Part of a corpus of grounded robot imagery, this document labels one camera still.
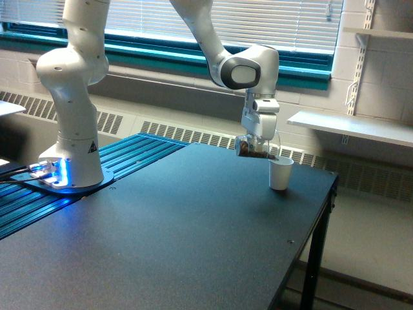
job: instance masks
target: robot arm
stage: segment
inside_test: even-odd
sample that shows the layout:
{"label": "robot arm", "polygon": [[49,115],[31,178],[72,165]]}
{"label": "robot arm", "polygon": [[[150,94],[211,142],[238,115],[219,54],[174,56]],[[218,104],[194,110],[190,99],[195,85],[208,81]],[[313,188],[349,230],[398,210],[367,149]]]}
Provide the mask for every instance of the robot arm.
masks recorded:
{"label": "robot arm", "polygon": [[213,0],[170,0],[201,47],[212,81],[229,89],[247,89],[241,120],[247,135],[237,137],[240,156],[268,154],[276,129],[279,105],[275,99],[279,70],[277,50],[254,45],[232,55],[225,50],[211,20]]}
{"label": "robot arm", "polygon": [[57,143],[39,161],[54,163],[34,173],[56,189],[83,188],[100,183],[103,172],[97,150],[96,108],[87,86],[108,72],[105,25],[110,0],[66,0],[63,22],[69,44],[41,56],[37,74],[50,91],[57,112]]}

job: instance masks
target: radiator vent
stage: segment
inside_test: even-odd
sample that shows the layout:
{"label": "radiator vent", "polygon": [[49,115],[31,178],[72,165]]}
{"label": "radiator vent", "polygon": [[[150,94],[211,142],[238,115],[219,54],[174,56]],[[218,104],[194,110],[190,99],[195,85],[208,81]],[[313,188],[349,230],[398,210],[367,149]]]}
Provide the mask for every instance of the radiator vent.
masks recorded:
{"label": "radiator vent", "polygon": [[[0,100],[21,105],[26,108],[23,114],[33,116],[35,118],[48,119],[57,121],[56,109],[53,101],[13,94],[11,92],[0,92]],[[106,112],[97,112],[97,130],[107,134],[117,134],[123,116],[115,115]]]}
{"label": "radiator vent", "polygon": [[[189,143],[204,143],[234,149],[233,136],[217,134],[216,132],[201,132],[150,121],[143,123],[141,131]],[[277,149],[272,147],[271,153],[275,154],[276,151]],[[339,185],[342,187],[403,202],[413,202],[413,172],[398,172],[391,168],[381,168],[351,158],[349,160],[326,158],[285,146],[281,147],[281,155],[292,158],[300,165],[338,173],[340,176]]]}

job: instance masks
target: window frame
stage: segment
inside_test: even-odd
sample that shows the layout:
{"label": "window frame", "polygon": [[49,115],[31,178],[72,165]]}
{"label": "window frame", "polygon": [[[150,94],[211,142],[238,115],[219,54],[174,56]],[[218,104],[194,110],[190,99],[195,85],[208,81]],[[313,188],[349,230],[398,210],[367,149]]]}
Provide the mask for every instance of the window frame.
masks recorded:
{"label": "window frame", "polygon": [[[47,52],[67,46],[64,28],[2,23],[0,48]],[[226,46],[232,54],[246,49]],[[166,69],[176,74],[209,77],[207,61],[197,43],[164,41],[142,37],[105,35],[106,56],[111,63]],[[334,54],[313,54],[279,50],[280,67],[277,85],[327,90]]]}

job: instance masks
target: white paper cup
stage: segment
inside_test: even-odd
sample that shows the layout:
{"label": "white paper cup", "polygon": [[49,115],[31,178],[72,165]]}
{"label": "white paper cup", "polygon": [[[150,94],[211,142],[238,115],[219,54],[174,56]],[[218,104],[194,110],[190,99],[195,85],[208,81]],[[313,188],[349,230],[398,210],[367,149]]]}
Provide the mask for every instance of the white paper cup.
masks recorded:
{"label": "white paper cup", "polygon": [[277,191],[287,189],[294,160],[284,156],[277,156],[277,160],[270,160],[269,162],[270,187]]}

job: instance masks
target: teal window sill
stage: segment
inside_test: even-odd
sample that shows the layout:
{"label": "teal window sill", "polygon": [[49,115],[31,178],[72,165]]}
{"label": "teal window sill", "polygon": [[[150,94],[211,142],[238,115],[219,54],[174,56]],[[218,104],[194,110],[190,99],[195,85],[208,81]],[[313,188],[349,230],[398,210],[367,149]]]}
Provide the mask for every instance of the teal window sill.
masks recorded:
{"label": "teal window sill", "polygon": [[[18,32],[0,32],[0,48],[24,52],[48,52],[56,47],[67,46],[67,39],[57,36],[41,36]],[[148,69],[163,69],[170,72],[193,73],[208,77],[207,61],[198,50],[159,45],[137,44],[108,36],[105,39],[106,56],[117,65],[137,65]],[[306,63],[297,61],[297,56],[280,52],[278,86],[327,90],[331,78],[332,56]]]}

